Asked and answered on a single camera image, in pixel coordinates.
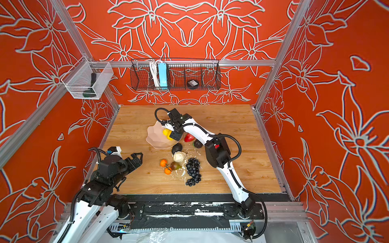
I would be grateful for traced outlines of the large yellow lemon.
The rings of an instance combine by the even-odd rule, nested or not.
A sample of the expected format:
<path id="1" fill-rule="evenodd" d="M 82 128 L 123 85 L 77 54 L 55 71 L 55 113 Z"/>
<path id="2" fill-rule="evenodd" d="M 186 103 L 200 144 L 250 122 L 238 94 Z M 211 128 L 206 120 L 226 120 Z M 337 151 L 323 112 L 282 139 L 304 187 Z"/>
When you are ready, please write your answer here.
<path id="1" fill-rule="evenodd" d="M 163 135 L 170 141 L 174 140 L 172 137 L 171 137 L 171 134 L 172 134 L 172 131 L 169 130 L 169 129 L 164 129 L 163 130 Z"/>

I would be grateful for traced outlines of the red strawberry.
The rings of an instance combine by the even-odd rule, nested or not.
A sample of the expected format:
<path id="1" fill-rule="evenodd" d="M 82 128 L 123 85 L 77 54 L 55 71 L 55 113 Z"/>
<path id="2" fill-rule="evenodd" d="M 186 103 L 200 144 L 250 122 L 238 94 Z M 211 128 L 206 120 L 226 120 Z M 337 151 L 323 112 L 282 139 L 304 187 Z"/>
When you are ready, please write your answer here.
<path id="1" fill-rule="evenodd" d="M 184 141 L 185 141 L 185 142 L 192 142 L 192 141 L 194 141 L 195 139 L 196 139 L 196 138 L 195 138 L 192 134 L 187 133 L 186 136 L 185 136 L 185 138 L 184 138 Z"/>

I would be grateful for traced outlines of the pink scalloped fruit bowl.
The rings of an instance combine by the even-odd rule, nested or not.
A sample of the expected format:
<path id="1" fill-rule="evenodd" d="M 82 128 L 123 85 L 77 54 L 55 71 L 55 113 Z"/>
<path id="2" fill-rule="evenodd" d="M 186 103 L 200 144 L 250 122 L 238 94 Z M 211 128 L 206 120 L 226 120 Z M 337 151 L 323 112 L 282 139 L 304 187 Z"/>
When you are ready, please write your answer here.
<path id="1" fill-rule="evenodd" d="M 147 128 L 146 142 L 155 149 L 168 149 L 173 147 L 178 142 L 170 140 L 164 135 L 165 127 L 160 122 L 156 122 L 153 126 Z"/>

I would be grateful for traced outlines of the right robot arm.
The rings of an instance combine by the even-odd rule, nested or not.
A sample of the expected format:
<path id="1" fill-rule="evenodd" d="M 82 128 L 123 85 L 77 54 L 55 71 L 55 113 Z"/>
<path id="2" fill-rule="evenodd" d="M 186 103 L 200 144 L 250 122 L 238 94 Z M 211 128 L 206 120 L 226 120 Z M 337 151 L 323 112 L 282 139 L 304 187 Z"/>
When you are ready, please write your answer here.
<path id="1" fill-rule="evenodd" d="M 264 200 L 256 193 L 246 189 L 235 171 L 233 161 L 242 154 L 242 147 L 238 140 L 231 135 L 222 133 L 212 133 L 198 124 L 189 114 L 181 114 L 177 109 L 168 110 L 166 108 L 157 108 L 155 118 L 161 125 L 168 129 L 170 138 L 178 141 L 183 133 L 186 132 L 197 139 L 205 148 L 206 159 L 208 163 L 216 168 L 229 189 L 231 190 L 233 200 L 239 212 L 238 215 L 243 218 L 252 217 L 252 212 L 259 201 L 262 206 L 264 223 L 262 230 L 256 233 L 254 220 L 247 225 L 240 233 L 245 240 L 254 240 L 264 235 L 268 214 Z"/>

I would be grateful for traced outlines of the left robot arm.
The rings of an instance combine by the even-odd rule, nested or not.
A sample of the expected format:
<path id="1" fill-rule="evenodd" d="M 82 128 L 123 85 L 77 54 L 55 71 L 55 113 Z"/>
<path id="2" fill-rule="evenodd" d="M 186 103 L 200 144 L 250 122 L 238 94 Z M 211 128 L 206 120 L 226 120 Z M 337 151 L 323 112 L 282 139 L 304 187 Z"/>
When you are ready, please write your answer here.
<path id="1" fill-rule="evenodd" d="M 135 219 L 137 210 L 114 191 L 142 162 L 141 152 L 124 159 L 119 150 L 112 149 L 105 152 L 104 159 L 98 158 L 97 170 L 74 196 L 70 215 L 53 242 L 96 243 L 117 219 Z"/>

